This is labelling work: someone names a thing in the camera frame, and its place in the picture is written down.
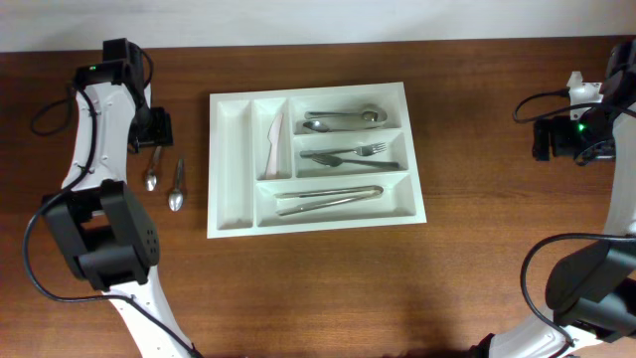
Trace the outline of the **pink plastic knife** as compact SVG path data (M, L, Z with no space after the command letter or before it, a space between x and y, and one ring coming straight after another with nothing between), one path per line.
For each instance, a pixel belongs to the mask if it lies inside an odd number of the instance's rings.
M268 141L270 143L269 155L265 167L264 178L275 179L279 167L279 141L282 129L284 115L279 113L273 120L268 132Z

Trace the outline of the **steel table knife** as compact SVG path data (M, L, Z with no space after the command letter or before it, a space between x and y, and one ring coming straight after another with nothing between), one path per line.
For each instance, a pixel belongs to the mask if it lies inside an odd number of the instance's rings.
M278 193L275 194L274 197L276 199L295 199L295 198L310 198L310 197L322 197L322 196L332 196L332 195L341 195L341 194L354 194L361 192L376 192L376 193L384 193L384 188L378 185L369 185L369 186L359 186L359 187L349 187L349 188L339 188L339 189L323 189L323 190L312 190L312 191L302 191L302 192L288 192L288 193Z
M334 206L340 206L344 204L360 202L360 201L369 200L369 199L375 199L381 196L382 194L378 191L369 192L368 194L364 194L364 195L350 196L350 197L345 197L340 199L302 204L293 208L279 210L276 212L276 214L281 217L290 216L290 215L310 212L314 210L320 210L320 209L330 208Z

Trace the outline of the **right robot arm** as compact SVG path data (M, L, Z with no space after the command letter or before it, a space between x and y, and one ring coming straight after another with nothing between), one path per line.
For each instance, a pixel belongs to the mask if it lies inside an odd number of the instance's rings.
M575 351L635 336L635 44L615 46L600 83L574 72L556 95L569 105L528 118L538 161L572 157L579 166L615 163L609 213L600 234L548 237L526 254L520 272L522 296L531 311L512 330L489 334L472 346L471 357L571 357ZM542 308L527 287L532 258L560 241L588 246L562 258L548 278Z

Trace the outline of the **large steel spoon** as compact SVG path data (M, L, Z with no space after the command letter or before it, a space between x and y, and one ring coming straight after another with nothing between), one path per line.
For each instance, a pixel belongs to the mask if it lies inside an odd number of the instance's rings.
M306 120L300 125L301 133L332 133L381 129L382 125L347 124L322 120Z
M385 122L388 119L387 112L379 106L368 104L358 109L340 111L306 111L305 119L323 117L354 117L369 122Z

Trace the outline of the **steel fork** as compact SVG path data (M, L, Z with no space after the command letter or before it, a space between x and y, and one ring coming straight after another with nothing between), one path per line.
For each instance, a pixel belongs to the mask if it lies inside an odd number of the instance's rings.
M335 154L345 154L345 153L353 153L358 156L372 156L378 153L381 153L388 149L388 146L384 142L377 142L368 145L357 146L354 148L348 149L323 149L323 150L302 150L299 152L299 155L302 158L308 158L314 155L335 155Z
M338 167L343 164L355 164L380 169L400 169L397 162L385 162L385 161L367 161L367 160L354 160L354 159L342 159L333 155L315 154L311 156L314 162L328 166Z

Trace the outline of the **white plastic cutlery tray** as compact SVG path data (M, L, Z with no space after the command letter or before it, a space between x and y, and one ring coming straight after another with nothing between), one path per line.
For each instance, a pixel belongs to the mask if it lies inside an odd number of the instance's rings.
M306 111L384 109L385 122L354 117L305 119ZM274 118L283 113L279 167L265 179ZM306 120L382 125L381 129L301 133ZM348 149L384 142L372 155L335 154L342 159L397 162L400 169L355 164L328 167L302 158L302 150ZM276 199L275 194L378 185L381 197L278 216L277 211L369 192ZM207 236L210 239L296 232L422 224L426 220L404 86L401 83L214 93L210 97L210 155Z

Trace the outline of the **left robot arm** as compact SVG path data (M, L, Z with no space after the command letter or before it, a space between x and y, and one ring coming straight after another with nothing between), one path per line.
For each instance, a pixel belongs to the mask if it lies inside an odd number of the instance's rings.
M72 165L35 216L72 274L94 289L87 301L109 301L142 356L197 357L160 284L157 228L127 186L129 153L173 143L169 113L151 104L152 73L149 56L125 38L104 42L100 63L77 68Z

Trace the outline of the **small steel teaspoon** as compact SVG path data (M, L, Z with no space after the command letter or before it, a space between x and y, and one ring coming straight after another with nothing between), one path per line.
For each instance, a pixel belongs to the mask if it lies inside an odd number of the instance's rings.
M168 206L172 212L181 210L184 204L185 195L183 192L184 184L184 159L180 158L177 162L175 170L174 187L168 196Z
M161 146L157 146L155 148L148 170L145 175L144 185L145 185L145 189L149 192L152 192L156 188L156 185L158 182L156 169L160 161L161 151L162 151Z

